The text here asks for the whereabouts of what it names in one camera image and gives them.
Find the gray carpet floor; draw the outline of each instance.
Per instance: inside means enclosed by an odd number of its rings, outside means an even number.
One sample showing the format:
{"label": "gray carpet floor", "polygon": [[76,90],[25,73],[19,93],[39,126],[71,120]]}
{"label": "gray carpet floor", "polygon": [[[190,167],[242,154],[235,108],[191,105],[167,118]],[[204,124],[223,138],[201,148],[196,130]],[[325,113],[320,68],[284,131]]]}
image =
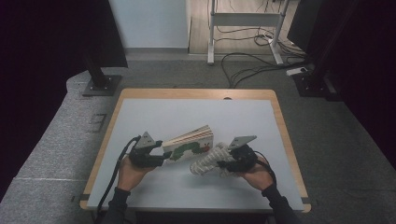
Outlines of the gray carpet floor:
{"label": "gray carpet floor", "polygon": [[[104,68],[123,76],[113,97],[82,97],[87,72],[68,80],[62,106],[0,204],[0,223],[92,223],[78,198],[122,89],[228,88],[219,61],[153,58],[135,55],[129,68]],[[232,60],[226,69],[232,74],[258,65]],[[298,214],[303,223],[396,223],[396,172],[344,103],[300,97],[284,70],[249,78],[237,89],[276,92],[312,203],[311,212]],[[94,122],[101,115],[103,127]]]}

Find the person's left hand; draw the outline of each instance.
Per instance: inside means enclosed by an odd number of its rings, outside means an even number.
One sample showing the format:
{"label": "person's left hand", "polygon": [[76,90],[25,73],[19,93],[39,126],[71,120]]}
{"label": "person's left hand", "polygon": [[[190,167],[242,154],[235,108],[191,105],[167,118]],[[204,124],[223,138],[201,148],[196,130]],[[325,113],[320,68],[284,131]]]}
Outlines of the person's left hand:
{"label": "person's left hand", "polygon": [[136,187],[140,181],[142,181],[143,177],[146,173],[154,170],[155,167],[149,168],[139,168],[131,163],[129,157],[125,157],[120,164],[119,169],[119,183],[117,188],[123,189],[126,191],[131,191],[134,187]]}

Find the black sleeve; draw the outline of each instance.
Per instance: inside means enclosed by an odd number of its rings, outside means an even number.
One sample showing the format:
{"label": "black sleeve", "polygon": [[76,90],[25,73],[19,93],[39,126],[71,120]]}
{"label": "black sleeve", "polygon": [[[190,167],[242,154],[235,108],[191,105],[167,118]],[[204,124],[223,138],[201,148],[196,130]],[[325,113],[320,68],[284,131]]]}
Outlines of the black sleeve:
{"label": "black sleeve", "polygon": [[101,224],[122,224],[127,207],[126,199],[131,194],[123,189],[114,189],[113,199],[108,203],[108,210]]}
{"label": "black sleeve", "polygon": [[288,200],[282,197],[276,188],[276,185],[271,185],[262,191],[262,196],[270,201],[270,206],[274,209],[274,216],[276,223],[279,224],[300,224],[299,218],[294,214],[289,206]]}

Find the person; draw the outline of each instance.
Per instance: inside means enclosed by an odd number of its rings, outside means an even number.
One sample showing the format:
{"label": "person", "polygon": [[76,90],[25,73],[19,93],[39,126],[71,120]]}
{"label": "person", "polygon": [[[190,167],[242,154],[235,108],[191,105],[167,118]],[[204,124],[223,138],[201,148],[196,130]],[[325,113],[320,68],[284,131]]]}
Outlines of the person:
{"label": "person", "polygon": [[[268,161],[259,157],[260,161],[268,164]],[[128,157],[125,157],[120,164],[119,181],[114,189],[113,199],[108,203],[108,210],[101,224],[122,224],[125,210],[127,208],[126,200],[143,177],[155,168],[139,168],[131,163]],[[273,178],[268,171],[261,165],[256,164],[246,173],[238,173],[239,176],[246,179],[251,187],[262,192],[274,209],[276,223],[295,224],[302,223],[293,213],[289,206],[288,200],[282,197],[276,188]]]}

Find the open book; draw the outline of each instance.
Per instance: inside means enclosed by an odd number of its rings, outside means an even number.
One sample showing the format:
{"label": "open book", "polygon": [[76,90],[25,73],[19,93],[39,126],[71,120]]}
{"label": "open book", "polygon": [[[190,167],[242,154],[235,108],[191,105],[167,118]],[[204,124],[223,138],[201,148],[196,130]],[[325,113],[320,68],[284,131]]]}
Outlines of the open book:
{"label": "open book", "polygon": [[163,151],[173,152],[168,161],[181,161],[207,152],[212,147],[213,133],[208,125],[163,142]]}

